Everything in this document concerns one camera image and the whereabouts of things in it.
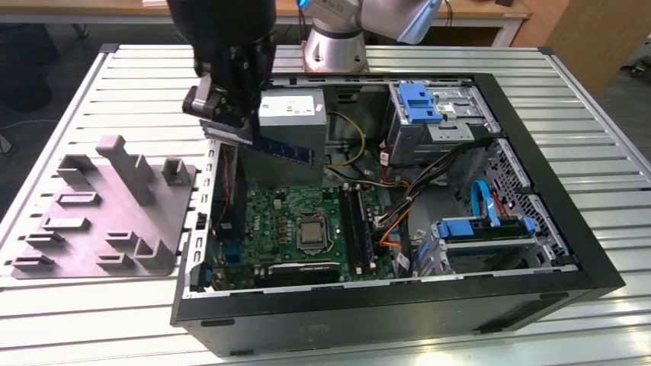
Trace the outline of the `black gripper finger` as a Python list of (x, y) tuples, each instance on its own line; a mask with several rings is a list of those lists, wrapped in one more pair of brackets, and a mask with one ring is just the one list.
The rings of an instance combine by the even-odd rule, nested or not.
[(268, 88), (268, 82), (223, 82), (226, 91), (226, 116), (223, 124), (239, 130), (259, 133), (259, 107), (262, 92)]
[(182, 104), (182, 111), (204, 120), (223, 120), (222, 100), (227, 96), (226, 90), (212, 81), (211, 74), (199, 77), (199, 84), (187, 92)]

